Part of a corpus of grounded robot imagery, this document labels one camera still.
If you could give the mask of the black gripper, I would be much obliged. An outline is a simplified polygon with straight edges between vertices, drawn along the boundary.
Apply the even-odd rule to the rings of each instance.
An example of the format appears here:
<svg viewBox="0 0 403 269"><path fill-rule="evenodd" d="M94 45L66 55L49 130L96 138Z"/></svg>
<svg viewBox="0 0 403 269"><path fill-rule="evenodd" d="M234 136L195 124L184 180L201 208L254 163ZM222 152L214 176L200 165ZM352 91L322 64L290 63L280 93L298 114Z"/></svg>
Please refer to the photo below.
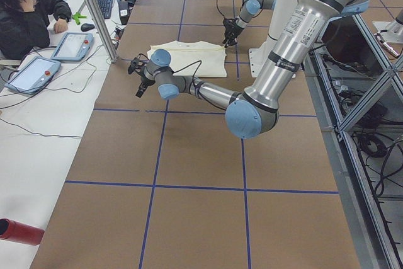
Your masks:
<svg viewBox="0 0 403 269"><path fill-rule="evenodd" d="M243 28L238 26L235 18L224 18L224 47L232 47L237 45L237 37L242 33Z"/></svg>
<svg viewBox="0 0 403 269"><path fill-rule="evenodd" d="M152 78L152 76L148 76L148 72L146 70L148 62L149 62L148 58L141 59L140 56L137 56L132 59L128 67L129 74L135 72L141 78L141 83L135 94L136 97L142 97L143 94L146 92L147 88L156 83L155 80Z"/></svg>

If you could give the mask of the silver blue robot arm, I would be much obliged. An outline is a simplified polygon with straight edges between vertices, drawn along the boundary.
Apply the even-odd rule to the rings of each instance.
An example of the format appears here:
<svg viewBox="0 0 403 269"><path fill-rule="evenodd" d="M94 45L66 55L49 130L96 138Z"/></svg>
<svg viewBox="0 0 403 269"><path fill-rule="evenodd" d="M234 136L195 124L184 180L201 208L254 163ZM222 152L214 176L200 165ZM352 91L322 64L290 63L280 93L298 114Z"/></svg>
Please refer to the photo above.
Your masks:
<svg viewBox="0 0 403 269"><path fill-rule="evenodd" d="M331 18L365 11L369 0L297 0L296 7L251 86L242 93L231 91L196 76L182 76L171 69L167 50L156 50L148 60L134 58L128 73L141 78L137 96L156 85L162 99L180 93L225 110L229 130L242 139L271 130L278 121L278 100L292 76L299 70L322 29Z"/></svg>
<svg viewBox="0 0 403 269"><path fill-rule="evenodd" d="M248 23L257 17L262 10L274 9L276 0L242 0L239 14L235 18L224 18L225 28L224 47L231 47L237 44L238 36L243 32Z"/></svg>

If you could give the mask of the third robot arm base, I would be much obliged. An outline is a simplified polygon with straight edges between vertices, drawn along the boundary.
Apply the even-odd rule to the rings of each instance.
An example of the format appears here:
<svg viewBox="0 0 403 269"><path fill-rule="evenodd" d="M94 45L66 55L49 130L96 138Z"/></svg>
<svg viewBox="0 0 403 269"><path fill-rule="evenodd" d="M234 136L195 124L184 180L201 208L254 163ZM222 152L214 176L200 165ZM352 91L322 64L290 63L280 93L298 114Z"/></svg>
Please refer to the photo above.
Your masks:
<svg viewBox="0 0 403 269"><path fill-rule="evenodd" d="M393 21L373 21L382 42L402 44L402 10Z"/></svg>

